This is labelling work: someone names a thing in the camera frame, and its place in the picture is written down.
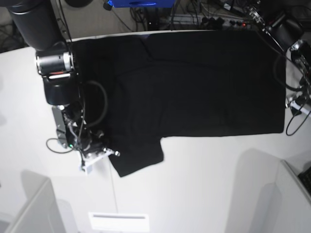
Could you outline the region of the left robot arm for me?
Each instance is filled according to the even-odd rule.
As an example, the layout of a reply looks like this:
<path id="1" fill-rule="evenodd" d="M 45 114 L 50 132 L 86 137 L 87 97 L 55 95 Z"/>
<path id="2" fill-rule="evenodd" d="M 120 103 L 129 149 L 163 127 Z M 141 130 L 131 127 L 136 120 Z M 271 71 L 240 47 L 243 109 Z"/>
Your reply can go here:
<path id="1" fill-rule="evenodd" d="M 278 54 L 273 67 L 274 78 L 293 92 L 287 97 L 287 107 L 294 116 L 304 113 L 310 117 L 311 45 L 302 39 L 303 26 L 277 0 L 248 0 L 243 8 Z M 281 60 L 290 61 L 301 72 L 298 87 L 289 86 L 278 78 L 276 67 Z"/>

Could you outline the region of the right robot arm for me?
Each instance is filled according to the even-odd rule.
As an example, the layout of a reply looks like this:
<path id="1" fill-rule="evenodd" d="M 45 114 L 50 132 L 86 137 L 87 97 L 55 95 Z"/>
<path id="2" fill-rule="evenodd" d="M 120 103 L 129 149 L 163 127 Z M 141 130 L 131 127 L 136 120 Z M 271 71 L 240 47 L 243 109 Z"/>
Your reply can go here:
<path id="1" fill-rule="evenodd" d="M 49 0 L 2 0 L 24 41 L 35 49 L 35 65 L 42 77 L 45 98 L 52 106 L 57 140 L 64 148 L 79 152 L 81 162 L 94 161 L 92 155 L 119 156 L 108 148 L 102 131 L 93 131 L 106 116 L 108 96 L 95 80 L 81 81 L 72 42 L 63 37 Z M 104 107 L 93 122 L 86 121 L 84 86 L 100 90 Z"/>

